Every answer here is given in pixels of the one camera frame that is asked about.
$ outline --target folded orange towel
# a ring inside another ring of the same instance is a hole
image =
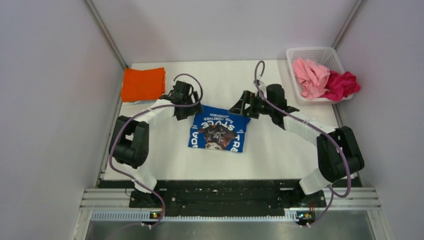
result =
[[[120,97],[122,102],[157,100],[165,93],[165,68],[135,70],[126,68]]]

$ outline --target blue t-shirt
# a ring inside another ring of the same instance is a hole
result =
[[[188,146],[199,149],[243,152],[249,117],[228,110],[202,105],[203,112],[194,116]]]

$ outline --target white wall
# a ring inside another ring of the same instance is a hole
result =
[[[368,1],[338,54],[362,90],[340,104],[397,239],[423,239],[424,1]]]
[[[286,59],[331,46],[356,0],[93,0],[127,64]]]
[[[0,1],[0,239],[69,239],[121,79],[82,0]]]

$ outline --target laundry basket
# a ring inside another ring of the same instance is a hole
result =
[[[313,60],[315,63],[324,65],[330,70],[344,74],[345,70],[343,69],[342,63],[340,62],[340,59],[337,56],[336,50],[334,50],[334,48],[326,46],[292,47],[287,49],[285,54],[287,55],[288,67],[290,68],[291,83],[293,84],[294,95],[296,96],[296,100],[299,104],[311,105],[336,103],[335,101],[325,97],[318,97],[315,99],[304,98],[302,96],[302,86],[298,83],[292,68],[293,62],[298,58],[302,58],[304,60]],[[351,99],[352,97],[353,94],[349,95],[348,97],[343,97],[342,101]]]

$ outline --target pink cloth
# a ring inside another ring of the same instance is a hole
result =
[[[361,90],[361,86],[357,83],[357,77],[349,71],[343,74],[331,71],[326,88],[329,89],[329,92],[324,93],[321,97],[335,102]]]
[[[302,85],[302,97],[316,99],[327,91],[325,87],[330,76],[330,70],[327,67],[302,58],[294,60],[292,67],[297,81]]]

